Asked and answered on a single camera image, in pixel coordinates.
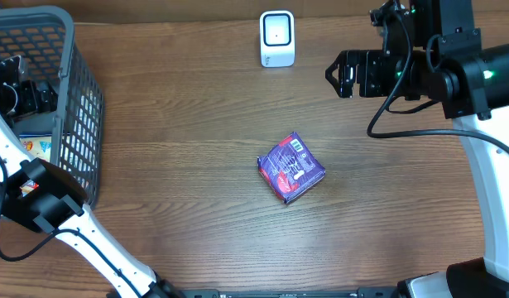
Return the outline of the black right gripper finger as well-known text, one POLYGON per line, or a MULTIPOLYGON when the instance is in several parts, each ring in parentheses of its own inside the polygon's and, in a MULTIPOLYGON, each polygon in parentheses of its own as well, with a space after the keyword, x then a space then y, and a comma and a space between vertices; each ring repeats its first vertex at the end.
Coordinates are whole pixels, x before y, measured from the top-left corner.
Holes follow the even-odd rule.
POLYGON ((338 73, 338 77, 346 77, 350 73, 350 69, 354 69, 358 65, 358 52, 356 50, 343 50, 335 58, 335 61, 326 69, 326 77, 334 77, 334 72, 338 73))
POLYGON ((340 76, 336 79, 332 74, 327 74, 325 78, 332 85, 335 93, 343 99, 349 99, 353 96, 354 79, 345 79, 340 76))

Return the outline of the purple sanitary pad pack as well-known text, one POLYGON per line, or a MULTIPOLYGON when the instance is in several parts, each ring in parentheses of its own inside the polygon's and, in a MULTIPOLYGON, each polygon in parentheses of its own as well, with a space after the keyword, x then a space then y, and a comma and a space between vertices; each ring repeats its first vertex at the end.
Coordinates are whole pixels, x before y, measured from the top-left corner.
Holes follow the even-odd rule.
POLYGON ((284 204, 292 203, 325 177, 325 168, 297 132, 292 132, 266 155, 259 156, 257 168, 284 204))

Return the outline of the cream wet wipes pack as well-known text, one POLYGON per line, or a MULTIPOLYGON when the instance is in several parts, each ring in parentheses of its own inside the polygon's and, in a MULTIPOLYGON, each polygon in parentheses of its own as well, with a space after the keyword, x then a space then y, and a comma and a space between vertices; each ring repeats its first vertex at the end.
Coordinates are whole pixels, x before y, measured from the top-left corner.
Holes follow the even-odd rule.
POLYGON ((50 161, 51 137, 51 133, 23 133, 19 135, 19 141, 35 158, 50 161))

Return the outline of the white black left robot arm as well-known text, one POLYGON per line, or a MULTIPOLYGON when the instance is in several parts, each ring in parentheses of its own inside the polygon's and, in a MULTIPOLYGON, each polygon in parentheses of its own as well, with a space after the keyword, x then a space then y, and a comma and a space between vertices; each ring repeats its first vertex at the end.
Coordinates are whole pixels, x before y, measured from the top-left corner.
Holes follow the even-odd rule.
POLYGON ((84 187, 66 170, 33 156, 12 131, 26 112, 54 111, 50 83, 27 79, 24 58, 0 60, 0 220, 7 218, 46 238, 29 252, 0 258, 19 262, 56 238, 82 255, 119 297, 181 297, 183 294, 139 262, 96 219, 84 187))

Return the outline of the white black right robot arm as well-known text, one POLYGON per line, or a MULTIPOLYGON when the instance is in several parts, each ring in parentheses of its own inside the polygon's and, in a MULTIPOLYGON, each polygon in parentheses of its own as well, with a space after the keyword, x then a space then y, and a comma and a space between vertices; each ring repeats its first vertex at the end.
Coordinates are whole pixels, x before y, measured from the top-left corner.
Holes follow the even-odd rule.
POLYGON ((482 257, 406 279, 395 297, 509 297, 509 44, 483 48, 469 1, 385 2, 370 11, 379 50, 344 50, 325 72, 341 98, 440 104, 473 175, 482 257))

